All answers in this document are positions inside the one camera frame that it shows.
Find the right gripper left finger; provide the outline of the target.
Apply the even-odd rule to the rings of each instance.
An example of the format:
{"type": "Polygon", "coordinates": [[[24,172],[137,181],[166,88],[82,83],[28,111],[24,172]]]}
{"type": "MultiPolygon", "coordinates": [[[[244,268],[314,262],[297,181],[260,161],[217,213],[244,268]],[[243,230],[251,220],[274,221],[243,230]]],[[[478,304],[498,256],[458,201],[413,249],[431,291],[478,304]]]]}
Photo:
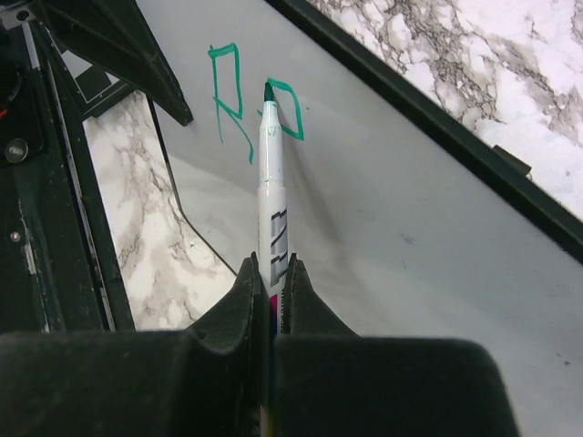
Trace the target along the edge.
{"type": "Polygon", "coordinates": [[[262,285],[246,258],[183,330],[1,338],[4,436],[255,436],[262,285]]]}

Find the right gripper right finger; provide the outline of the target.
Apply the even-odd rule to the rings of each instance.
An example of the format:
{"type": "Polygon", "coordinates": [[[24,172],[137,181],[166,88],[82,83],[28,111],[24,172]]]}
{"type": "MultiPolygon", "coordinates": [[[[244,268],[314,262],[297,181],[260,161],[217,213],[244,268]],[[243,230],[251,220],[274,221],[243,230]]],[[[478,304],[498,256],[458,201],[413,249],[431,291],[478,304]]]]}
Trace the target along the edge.
{"type": "Polygon", "coordinates": [[[460,339],[362,337],[291,258],[275,342],[279,436],[516,436],[500,371],[460,339]]]}

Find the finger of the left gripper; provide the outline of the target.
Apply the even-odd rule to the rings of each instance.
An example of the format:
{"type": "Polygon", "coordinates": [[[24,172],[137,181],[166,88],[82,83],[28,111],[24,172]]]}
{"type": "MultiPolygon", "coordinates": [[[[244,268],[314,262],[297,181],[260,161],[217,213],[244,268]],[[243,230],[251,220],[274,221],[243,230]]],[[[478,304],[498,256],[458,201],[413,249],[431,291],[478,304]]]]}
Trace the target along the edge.
{"type": "Polygon", "coordinates": [[[179,81],[134,1],[38,3],[45,26],[75,55],[144,92],[182,126],[193,115],[179,81]]]}

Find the green whiteboard marker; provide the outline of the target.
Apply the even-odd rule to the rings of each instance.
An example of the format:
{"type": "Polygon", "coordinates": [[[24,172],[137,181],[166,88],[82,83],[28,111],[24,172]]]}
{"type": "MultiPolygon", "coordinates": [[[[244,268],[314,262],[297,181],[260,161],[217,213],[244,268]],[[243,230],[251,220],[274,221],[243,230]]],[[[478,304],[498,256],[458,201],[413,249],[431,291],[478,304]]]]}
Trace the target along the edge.
{"type": "Polygon", "coordinates": [[[262,298],[262,436],[274,434],[273,377],[275,337],[282,332],[282,301],[288,261],[288,209],[283,177],[283,141],[278,104],[267,81],[263,91],[258,147],[258,261],[266,296],[262,298]]]}

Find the black framed whiteboard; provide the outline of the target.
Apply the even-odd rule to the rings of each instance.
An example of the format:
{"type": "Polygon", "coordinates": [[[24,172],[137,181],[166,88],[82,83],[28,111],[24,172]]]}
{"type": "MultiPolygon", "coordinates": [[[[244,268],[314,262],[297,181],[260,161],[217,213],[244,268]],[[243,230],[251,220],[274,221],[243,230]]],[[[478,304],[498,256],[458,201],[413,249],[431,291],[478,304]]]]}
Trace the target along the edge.
{"type": "Polygon", "coordinates": [[[484,346],[525,436],[582,433],[582,225],[305,1],[139,5],[193,119],[157,113],[180,207],[231,267],[258,245],[271,82],[289,249],[364,335],[484,346]]]}

